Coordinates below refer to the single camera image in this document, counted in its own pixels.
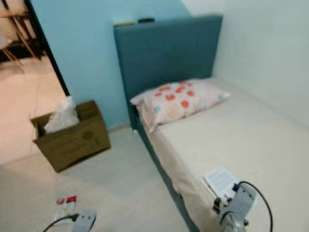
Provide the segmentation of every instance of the blue wall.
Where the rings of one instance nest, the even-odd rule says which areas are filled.
[[[76,103],[94,99],[108,128],[129,121],[113,22],[189,17],[181,0],[31,0]]]

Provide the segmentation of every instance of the cardboard box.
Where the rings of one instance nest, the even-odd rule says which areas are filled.
[[[76,107],[80,120],[75,126],[45,134],[44,126],[51,114],[31,120],[36,130],[33,142],[60,172],[100,151],[111,147],[103,117],[94,101]]]

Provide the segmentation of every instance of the single bed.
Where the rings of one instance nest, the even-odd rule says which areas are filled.
[[[221,16],[211,15],[115,28],[132,128],[145,142],[190,231],[218,231],[211,209],[214,196],[201,178],[220,166],[262,190],[273,210],[274,231],[309,231],[306,207],[299,200],[309,193],[304,183],[309,175],[307,129],[216,78],[208,81],[231,93],[229,100],[161,125],[151,134],[129,103],[141,91],[168,81],[211,76],[221,21]],[[162,50],[155,42],[160,40],[165,43]],[[201,47],[188,54],[187,47],[193,44]],[[187,56],[171,56],[173,52]],[[251,232],[268,230],[263,202],[258,201],[248,219]]]

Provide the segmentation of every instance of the mattress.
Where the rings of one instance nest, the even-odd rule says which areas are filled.
[[[308,128],[225,82],[210,81],[230,92],[230,99],[147,134],[190,218],[202,232],[219,231],[212,211],[215,197],[201,178],[225,167],[263,192],[274,231],[309,231]],[[251,232],[269,230],[261,198],[248,220]]]

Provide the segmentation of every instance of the floor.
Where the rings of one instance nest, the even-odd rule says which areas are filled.
[[[43,231],[55,200],[76,194],[77,212],[97,212],[92,232],[187,232],[139,135],[122,128],[110,140],[110,150],[59,174],[40,154],[0,166],[0,231]]]
[[[48,57],[0,64],[0,164],[38,154],[30,119],[53,111],[65,98]]]

